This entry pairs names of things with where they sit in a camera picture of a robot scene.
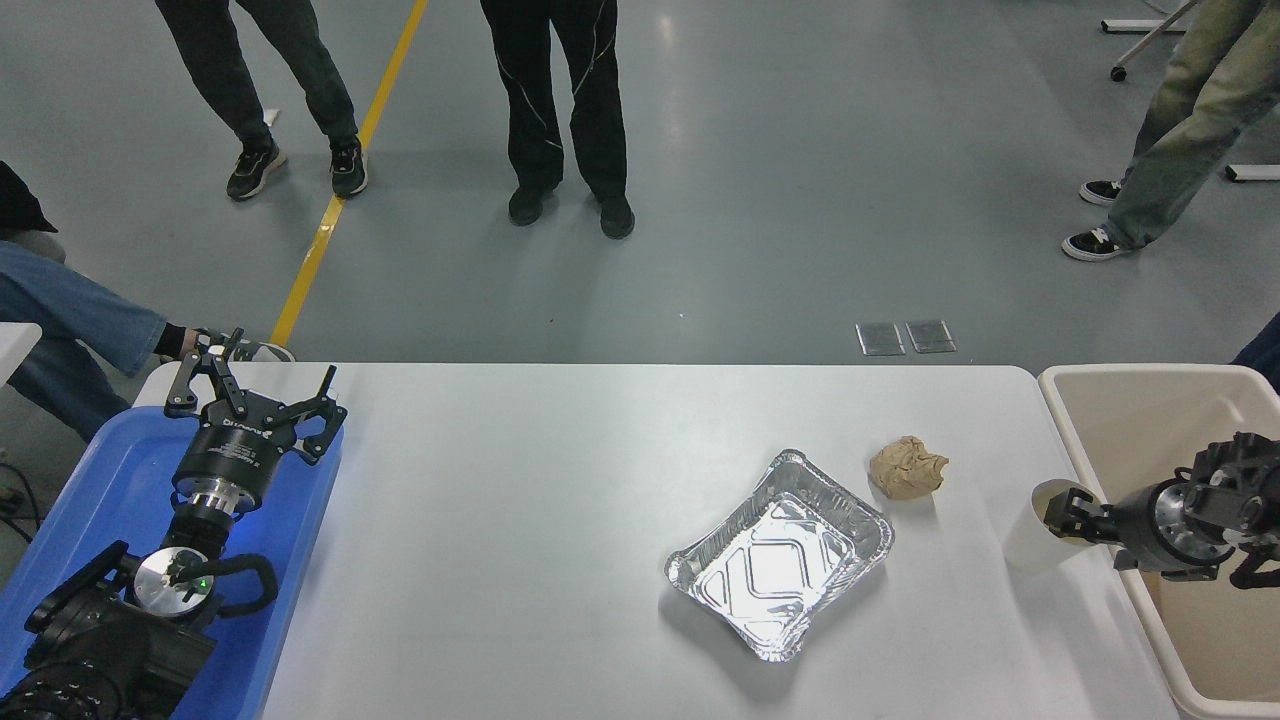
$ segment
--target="robotic arm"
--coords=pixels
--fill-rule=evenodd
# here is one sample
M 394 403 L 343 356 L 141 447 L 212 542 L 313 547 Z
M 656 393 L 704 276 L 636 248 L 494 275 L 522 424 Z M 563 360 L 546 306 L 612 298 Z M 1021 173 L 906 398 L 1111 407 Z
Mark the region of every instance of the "robotic arm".
M 214 651 L 202 630 L 275 600 L 268 559 L 223 557 L 227 538 L 262 506 L 284 454 L 316 464 L 347 411 L 326 396 L 333 366 L 315 397 L 293 405 L 242 389 L 224 356 L 239 338 L 237 329 L 225 345 L 187 355 L 169 391 L 165 415 L 197 418 L 200 428 L 173 475 L 173 520 L 160 548 L 140 557 L 116 541 L 40 603 L 24 625 L 36 635 L 24 661 L 31 671 L 0 698 L 0 720 L 166 719 Z M 214 388 L 198 414 L 196 375 Z M 300 438 L 297 427 L 316 416 L 324 428 Z M 242 571 L 257 575 L 260 596 L 224 603 L 218 579 Z
M 1231 584 L 1280 587 L 1280 442 L 1235 433 L 1196 454 L 1192 468 L 1115 505 L 1073 488 L 1053 497 L 1044 524 L 1060 537 L 1120 546 L 1117 570 L 1160 573 L 1169 580 L 1212 580 L 1236 550 L 1248 557 Z

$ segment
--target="black jacket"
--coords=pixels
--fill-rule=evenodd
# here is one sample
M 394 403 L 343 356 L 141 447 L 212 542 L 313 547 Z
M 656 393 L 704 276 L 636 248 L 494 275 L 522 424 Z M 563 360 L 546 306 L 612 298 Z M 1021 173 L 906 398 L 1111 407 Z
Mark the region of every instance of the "black jacket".
M 0 228 L 58 232 L 27 183 L 4 161 L 0 161 Z

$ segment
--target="white table top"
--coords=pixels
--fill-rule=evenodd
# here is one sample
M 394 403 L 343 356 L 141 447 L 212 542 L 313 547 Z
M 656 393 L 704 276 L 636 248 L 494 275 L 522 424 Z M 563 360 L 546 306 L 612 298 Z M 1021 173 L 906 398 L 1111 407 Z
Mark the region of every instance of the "white table top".
M 285 402 L 324 369 L 234 366 Z M 348 364 L 334 387 L 342 468 L 265 720 L 1178 717 L 1105 550 L 1004 564 L 1030 488 L 1075 478 L 1023 370 Z M 932 498 L 868 487 L 904 434 L 951 457 Z M 662 568 L 788 447 L 897 539 L 771 665 Z
M 0 382 L 13 375 L 37 342 L 40 342 L 40 325 L 0 323 Z

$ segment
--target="person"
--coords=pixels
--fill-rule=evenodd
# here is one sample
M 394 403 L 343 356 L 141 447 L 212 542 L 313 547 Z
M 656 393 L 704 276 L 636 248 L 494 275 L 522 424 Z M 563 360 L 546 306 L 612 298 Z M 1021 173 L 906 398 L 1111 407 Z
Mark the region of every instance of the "person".
M 329 137 L 333 192 L 351 197 L 369 183 L 364 147 L 347 86 L 320 41 L 311 0 L 236 0 L 280 53 L 306 92 L 307 108 Z M 284 164 L 284 151 L 262 118 L 253 79 L 241 53 L 229 0 L 156 0 L 196 90 L 243 145 L 227 195 L 247 200 Z
M 1152 243 L 1178 220 L 1240 133 L 1280 97 L 1280 0 L 1204 0 L 1174 50 L 1120 181 L 1080 197 L 1110 208 L 1103 224 L 1062 241 L 1102 261 Z
M 128 377 L 152 355 L 178 357 L 225 342 L 223 333 L 174 325 L 61 264 L 65 251 L 40 202 L 0 161 L 0 322 L 35 323 L 41 338 L 8 383 L 81 436 L 129 404 L 115 393 L 84 346 Z M 278 345 L 241 341 L 229 360 L 292 361 Z
M 552 97 L 550 27 L 568 60 L 570 132 L 582 179 L 600 204 L 600 229 L 621 240 L 635 228 L 626 199 L 627 149 L 618 90 L 617 0 L 480 0 L 493 32 L 498 73 L 511 104 L 507 154 L 518 187 L 511 222 L 543 214 L 543 197 L 563 177 L 564 146 Z
M 1240 350 L 1231 365 L 1253 368 L 1280 393 L 1280 313 Z

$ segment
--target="cable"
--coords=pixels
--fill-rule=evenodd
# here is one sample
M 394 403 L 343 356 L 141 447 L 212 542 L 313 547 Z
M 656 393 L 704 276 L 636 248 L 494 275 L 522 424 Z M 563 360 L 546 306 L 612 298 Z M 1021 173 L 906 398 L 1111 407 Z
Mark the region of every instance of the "cable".
M 9 525 L 13 529 L 13 532 L 15 532 L 19 536 L 22 536 L 22 539 L 27 541 L 27 544 L 31 544 L 31 536 L 28 536 L 26 530 L 23 530 L 22 528 L 19 528 L 17 523 L 14 523 L 13 520 L 10 520 L 8 518 L 0 518 L 0 523 L 4 523 L 5 525 Z
M 14 475 L 18 475 L 19 480 L 22 480 L 22 487 L 23 487 L 23 489 L 27 491 L 27 500 L 31 501 L 31 518 L 23 518 L 23 519 L 24 520 L 28 520 L 28 519 L 29 520 L 35 520 L 36 521 L 36 529 L 38 530 L 40 529 L 40 521 L 41 521 L 41 518 L 40 518 L 40 506 L 36 503 L 36 493 L 35 493 L 35 491 L 31 489 L 31 483 L 27 482 L 27 475 L 22 470 L 14 468 L 13 465 L 10 465 L 8 462 L 0 462 L 0 468 L 4 468 L 6 470 L 12 471 Z

